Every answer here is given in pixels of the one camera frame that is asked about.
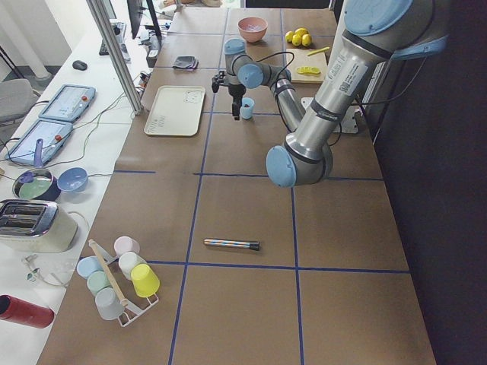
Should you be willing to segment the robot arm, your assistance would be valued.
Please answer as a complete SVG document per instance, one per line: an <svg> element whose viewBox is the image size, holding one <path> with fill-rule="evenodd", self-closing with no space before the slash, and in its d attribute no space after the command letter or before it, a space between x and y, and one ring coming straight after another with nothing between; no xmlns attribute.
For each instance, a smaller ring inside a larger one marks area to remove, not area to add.
<svg viewBox="0 0 487 365"><path fill-rule="evenodd" d="M269 178L281 187L318 183L333 168L328 138L376 66L441 52L449 18L449 1L347 2L340 18L344 29L337 34L342 45L333 50L333 63L308 108L301 105L289 71L253 60L238 38L225 43L226 69L213 77L212 89L228 87L238 117L246 90L269 87L290 131L266 156Z"/></svg>

